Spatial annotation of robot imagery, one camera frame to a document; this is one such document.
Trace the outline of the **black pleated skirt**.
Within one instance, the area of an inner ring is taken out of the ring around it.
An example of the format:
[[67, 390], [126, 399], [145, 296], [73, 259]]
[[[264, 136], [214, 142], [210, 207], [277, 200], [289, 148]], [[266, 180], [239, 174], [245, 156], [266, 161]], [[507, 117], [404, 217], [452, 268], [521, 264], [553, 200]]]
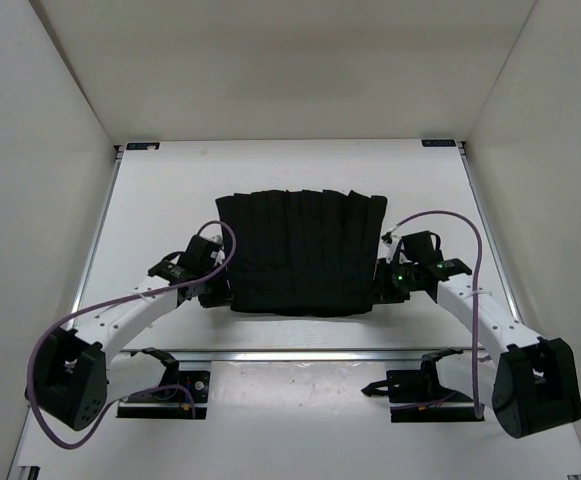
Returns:
[[249, 314], [338, 317], [372, 310], [388, 200], [333, 190], [268, 190], [216, 199], [231, 308]]

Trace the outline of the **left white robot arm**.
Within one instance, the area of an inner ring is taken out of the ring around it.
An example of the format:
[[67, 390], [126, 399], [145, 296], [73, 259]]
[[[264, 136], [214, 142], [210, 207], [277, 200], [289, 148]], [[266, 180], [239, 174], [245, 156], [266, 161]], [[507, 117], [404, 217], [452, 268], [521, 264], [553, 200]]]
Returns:
[[42, 427], [51, 416], [74, 431], [94, 429], [111, 404], [132, 395], [160, 401], [184, 397], [177, 360], [155, 347], [126, 346], [158, 319], [207, 293], [232, 255], [222, 241], [195, 235], [148, 270], [132, 294], [79, 311], [83, 322], [50, 327], [28, 364], [25, 395]]

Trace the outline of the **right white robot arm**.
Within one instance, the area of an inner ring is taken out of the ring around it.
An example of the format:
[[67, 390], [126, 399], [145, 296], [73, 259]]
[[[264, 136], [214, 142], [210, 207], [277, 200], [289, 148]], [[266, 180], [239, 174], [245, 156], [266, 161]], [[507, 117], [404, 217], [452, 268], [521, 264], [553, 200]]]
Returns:
[[377, 301], [404, 303], [416, 292], [426, 293], [470, 332], [473, 350], [426, 353], [418, 369], [389, 372], [364, 387], [364, 395], [388, 397], [395, 411], [475, 400], [513, 438], [581, 419], [574, 354], [563, 339], [547, 339], [515, 319], [476, 284], [472, 268], [443, 256], [439, 235], [386, 233], [382, 241], [388, 254], [377, 262]]

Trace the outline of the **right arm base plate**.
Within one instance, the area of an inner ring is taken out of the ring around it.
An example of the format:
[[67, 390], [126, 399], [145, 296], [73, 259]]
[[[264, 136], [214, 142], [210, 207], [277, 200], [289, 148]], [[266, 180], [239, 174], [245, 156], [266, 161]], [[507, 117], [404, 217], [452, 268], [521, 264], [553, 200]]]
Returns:
[[383, 380], [361, 389], [366, 397], [387, 398], [392, 424], [482, 422], [463, 393], [432, 387], [421, 370], [388, 370]]

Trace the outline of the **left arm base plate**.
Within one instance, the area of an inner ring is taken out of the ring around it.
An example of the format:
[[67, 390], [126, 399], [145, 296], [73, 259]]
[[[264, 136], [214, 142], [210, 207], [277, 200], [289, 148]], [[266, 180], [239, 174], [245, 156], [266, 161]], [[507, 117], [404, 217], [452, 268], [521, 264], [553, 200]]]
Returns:
[[183, 362], [178, 376], [162, 381], [163, 385], [180, 385], [153, 393], [137, 393], [121, 400], [116, 417], [141, 420], [205, 420], [211, 386], [209, 362]]

